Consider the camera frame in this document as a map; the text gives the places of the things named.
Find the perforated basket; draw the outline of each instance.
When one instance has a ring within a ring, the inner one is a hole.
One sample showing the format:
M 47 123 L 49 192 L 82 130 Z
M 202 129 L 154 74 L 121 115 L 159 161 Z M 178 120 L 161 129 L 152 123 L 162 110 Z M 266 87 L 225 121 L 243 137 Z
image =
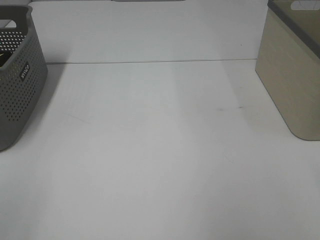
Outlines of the perforated basket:
M 31 12 L 26 5 L 0 5 L 0 20 L 16 23 L 0 28 L 0 51 L 12 54 L 0 67 L 0 151 L 20 135 L 48 74 Z

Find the white surface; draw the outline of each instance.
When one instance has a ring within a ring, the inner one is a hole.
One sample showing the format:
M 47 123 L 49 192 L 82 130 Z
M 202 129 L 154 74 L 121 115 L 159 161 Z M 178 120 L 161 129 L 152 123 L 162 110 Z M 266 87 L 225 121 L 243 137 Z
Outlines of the white surface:
M 32 2 L 47 62 L 255 59 L 267 0 Z
M 319 239 L 319 142 L 254 66 L 50 65 L 0 155 L 1 240 Z

